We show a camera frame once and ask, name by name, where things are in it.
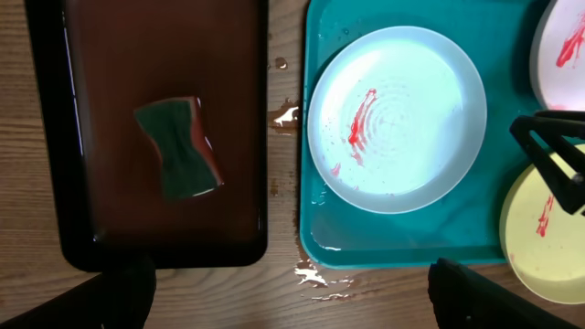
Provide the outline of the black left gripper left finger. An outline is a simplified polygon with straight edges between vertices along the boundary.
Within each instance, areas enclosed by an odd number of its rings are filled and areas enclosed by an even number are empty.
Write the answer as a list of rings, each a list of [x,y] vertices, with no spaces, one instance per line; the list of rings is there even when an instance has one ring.
[[[137,258],[2,322],[1,329],[142,328],[155,290],[152,260]]]

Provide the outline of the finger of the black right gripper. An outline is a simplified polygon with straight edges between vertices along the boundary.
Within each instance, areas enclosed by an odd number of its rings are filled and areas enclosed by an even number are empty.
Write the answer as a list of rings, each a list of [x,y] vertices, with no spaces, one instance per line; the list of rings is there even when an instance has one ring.
[[[535,114],[536,117],[549,118],[549,119],[560,119],[569,121],[585,121],[584,111],[565,111],[565,110],[552,110],[552,111],[538,111]]]
[[[571,215],[584,214],[584,153],[569,143],[566,137],[584,140],[584,122],[518,116],[510,133],[526,153],[545,183],[559,201],[563,210]],[[539,136],[575,172],[567,176],[550,155],[533,138]]]

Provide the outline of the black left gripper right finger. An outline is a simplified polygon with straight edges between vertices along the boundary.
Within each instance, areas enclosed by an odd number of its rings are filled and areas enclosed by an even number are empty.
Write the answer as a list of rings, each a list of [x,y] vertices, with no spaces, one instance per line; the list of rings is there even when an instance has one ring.
[[[579,329],[452,260],[432,263],[428,282],[441,329]]]

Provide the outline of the yellow plate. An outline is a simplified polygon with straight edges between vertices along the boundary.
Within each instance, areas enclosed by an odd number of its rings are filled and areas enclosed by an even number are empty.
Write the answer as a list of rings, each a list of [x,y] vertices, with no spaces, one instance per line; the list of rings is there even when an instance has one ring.
[[[584,216],[565,212],[534,165],[512,184],[500,216],[502,251],[534,294],[584,303]]]

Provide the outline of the light blue plate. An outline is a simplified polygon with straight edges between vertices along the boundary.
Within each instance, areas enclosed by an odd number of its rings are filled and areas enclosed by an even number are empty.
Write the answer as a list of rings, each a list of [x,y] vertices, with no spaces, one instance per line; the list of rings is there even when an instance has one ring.
[[[340,51],[306,114],[319,175],[346,203],[378,214],[426,207],[453,190],[482,147],[480,74],[433,30],[386,27]]]

